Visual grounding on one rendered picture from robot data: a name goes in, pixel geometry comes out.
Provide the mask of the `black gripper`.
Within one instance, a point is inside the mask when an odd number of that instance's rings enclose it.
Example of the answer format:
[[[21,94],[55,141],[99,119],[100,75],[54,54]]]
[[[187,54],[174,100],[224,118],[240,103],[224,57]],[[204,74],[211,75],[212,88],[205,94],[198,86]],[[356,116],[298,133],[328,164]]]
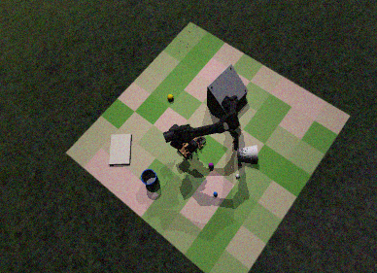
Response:
[[[178,128],[178,124],[174,124],[169,130]],[[191,153],[198,147],[198,144],[193,140],[188,142],[187,150],[189,150]]]

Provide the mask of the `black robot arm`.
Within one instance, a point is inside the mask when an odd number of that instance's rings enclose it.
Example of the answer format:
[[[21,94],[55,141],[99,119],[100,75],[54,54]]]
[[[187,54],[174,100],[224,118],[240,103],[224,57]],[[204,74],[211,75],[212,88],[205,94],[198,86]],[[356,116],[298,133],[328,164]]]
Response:
[[[240,105],[237,95],[228,97],[226,96],[222,102],[222,105],[229,110],[229,113],[222,116],[220,121],[215,124],[205,125],[201,127],[190,127],[189,124],[180,125],[178,128],[171,129],[163,132],[166,143],[171,142],[170,145],[175,149],[182,149],[183,143],[192,141],[195,137],[224,133],[225,131],[233,131],[240,126],[238,120],[238,112],[240,112]],[[227,120],[229,129],[226,130],[223,127],[223,123]]]

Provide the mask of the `dark blue cylinder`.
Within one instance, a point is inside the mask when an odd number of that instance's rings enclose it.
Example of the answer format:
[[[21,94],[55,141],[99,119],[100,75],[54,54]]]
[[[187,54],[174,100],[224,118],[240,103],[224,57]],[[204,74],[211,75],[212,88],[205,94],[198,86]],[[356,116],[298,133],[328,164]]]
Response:
[[[152,169],[145,170],[141,175],[141,180],[148,187],[154,187],[158,182],[157,175]]]

